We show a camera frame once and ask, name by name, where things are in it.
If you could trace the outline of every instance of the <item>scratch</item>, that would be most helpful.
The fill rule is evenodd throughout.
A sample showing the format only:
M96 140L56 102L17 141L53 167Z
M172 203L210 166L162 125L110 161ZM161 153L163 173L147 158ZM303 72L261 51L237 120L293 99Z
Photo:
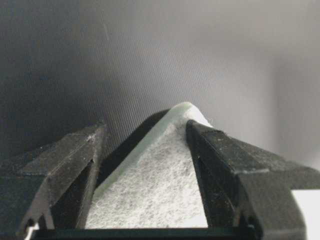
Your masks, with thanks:
M105 36L106 36L106 40L109 41L109 35L108 35L108 29L107 26L105 24L103 24L103 28L104 28L104 32L105 32Z

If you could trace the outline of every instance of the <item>white material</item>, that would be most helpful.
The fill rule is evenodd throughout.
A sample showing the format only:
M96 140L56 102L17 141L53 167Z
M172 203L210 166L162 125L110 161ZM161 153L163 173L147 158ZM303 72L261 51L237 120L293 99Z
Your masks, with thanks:
M319 240L320 190L293 190L306 225L307 240Z
M186 122L210 126L191 103L173 107L97 188L86 228L207 227Z

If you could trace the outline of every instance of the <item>white felt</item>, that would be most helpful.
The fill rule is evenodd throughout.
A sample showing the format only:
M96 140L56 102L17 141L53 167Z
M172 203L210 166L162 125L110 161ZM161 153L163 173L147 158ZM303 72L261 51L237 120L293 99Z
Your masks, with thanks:
M320 189L292 190L303 215L307 240L319 239Z
M87 229L207 227L186 122L210 126L191 103L173 107L97 188Z

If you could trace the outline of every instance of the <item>gray background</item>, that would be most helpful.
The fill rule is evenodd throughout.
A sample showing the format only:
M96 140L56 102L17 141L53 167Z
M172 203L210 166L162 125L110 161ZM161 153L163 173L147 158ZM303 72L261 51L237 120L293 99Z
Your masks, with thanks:
M320 2L0 1L0 159L105 119L112 151L190 101L320 169Z

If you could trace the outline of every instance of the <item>textured surface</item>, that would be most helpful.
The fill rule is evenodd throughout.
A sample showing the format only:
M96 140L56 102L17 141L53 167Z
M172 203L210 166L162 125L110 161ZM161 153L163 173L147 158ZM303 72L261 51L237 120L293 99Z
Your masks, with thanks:
M172 108L99 186L87 228L207 227L186 122L209 125L190 103Z
M1 0L0 158L105 119L110 150L190 101L316 166L320 1Z

